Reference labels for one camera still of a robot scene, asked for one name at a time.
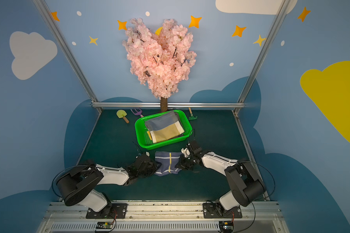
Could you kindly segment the navy plaid pillowcase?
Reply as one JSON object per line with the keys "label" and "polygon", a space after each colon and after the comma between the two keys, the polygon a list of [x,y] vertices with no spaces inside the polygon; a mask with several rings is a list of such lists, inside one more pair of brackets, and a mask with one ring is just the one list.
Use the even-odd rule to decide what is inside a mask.
{"label": "navy plaid pillowcase", "polygon": [[155,153],[155,161],[159,164],[159,167],[155,175],[161,177],[169,174],[178,174],[181,169],[177,168],[176,165],[182,155],[181,152],[157,151]]}

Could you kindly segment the green plastic basket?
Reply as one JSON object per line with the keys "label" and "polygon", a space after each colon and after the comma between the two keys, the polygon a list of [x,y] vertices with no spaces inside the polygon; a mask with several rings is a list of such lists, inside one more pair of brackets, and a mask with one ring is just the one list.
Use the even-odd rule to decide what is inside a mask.
{"label": "green plastic basket", "polygon": [[185,113],[183,111],[181,111],[181,110],[173,110],[173,111],[178,113],[179,118],[180,118],[180,123],[181,123],[182,127],[184,128],[185,133],[181,134],[178,137],[169,139],[167,141],[163,141],[163,142],[159,142],[159,143],[153,143],[153,141],[151,141],[150,138],[148,137],[148,134],[147,134],[148,129],[145,126],[145,122],[147,120],[152,119],[152,118],[164,115],[167,112],[165,112],[165,113],[158,113],[158,114],[142,117],[142,118],[138,119],[135,122],[135,130],[136,130],[137,141],[138,141],[138,144],[142,148],[145,148],[145,149],[148,149],[148,150],[153,150],[153,149],[157,149],[157,148],[164,147],[164,146],[167,146],[167,145],[175,144],[175,143],[178,143],[178,142],[181,142],[181,141],[185,141],[193,133],[193,128],[192,128],[190,122],[188,121],[188,118],[185,115]]}

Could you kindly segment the beige grey pillowcase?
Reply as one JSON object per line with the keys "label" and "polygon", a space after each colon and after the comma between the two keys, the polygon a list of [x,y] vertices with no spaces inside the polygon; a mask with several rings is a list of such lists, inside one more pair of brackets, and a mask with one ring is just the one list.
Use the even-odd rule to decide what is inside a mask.
{"label": "beige grey pillowcase", "polygon": [[147,120],[145,126],[153,143],[167,141],[185,133],[179,115],[175,111]]}

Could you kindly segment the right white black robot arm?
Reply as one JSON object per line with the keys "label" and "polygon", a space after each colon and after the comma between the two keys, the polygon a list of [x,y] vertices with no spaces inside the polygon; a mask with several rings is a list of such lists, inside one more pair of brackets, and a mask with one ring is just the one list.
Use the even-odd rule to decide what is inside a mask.
{"label": "right white black robot arm", "polygon": [[266,186],[251,161],[238,161],[202,149],[193,140],[181,150],[176,168],[192,170],[195,165],[214,170],[227,179],[230,191],[216,201],[216,209],[226,212],[234,207],[247,207],[266,192]]}

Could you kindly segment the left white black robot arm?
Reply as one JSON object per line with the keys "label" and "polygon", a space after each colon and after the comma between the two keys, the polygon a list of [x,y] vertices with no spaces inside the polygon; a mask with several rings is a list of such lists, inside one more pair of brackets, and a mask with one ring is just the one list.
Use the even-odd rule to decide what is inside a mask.
{"label": "left white black robot arm", "polygon": [[155,174],[161,163],[151,159],[149,155],[139,155],[133,164],[125,168],[111,168],[87,160],[82,165],[73,166],[60,172],[54,178],[55,185],[66,206],[80,204],[90,210],[107,217],[113,212],[111,201],[107,195],[95,190],[103,184],[128,186],[139,178],[147,178]]}

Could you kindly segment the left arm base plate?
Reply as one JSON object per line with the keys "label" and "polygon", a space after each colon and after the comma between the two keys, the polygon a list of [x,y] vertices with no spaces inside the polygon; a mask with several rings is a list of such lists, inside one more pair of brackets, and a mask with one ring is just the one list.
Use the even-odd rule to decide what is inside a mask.
{"label": "left arm base plate", "polygon": [[109,203],[99,212],[95,212],[89,208],[86,219],[124,219],[127,206],[127,203]]}

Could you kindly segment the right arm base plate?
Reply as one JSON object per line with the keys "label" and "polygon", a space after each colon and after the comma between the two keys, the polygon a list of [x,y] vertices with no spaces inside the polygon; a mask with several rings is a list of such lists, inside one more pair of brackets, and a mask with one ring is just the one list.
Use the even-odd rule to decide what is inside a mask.
{"label": "right arm base plate", "polygon": [[219,203],[205,202],[202,204],[204,218],[242,218],[240,206],[226,210]]}

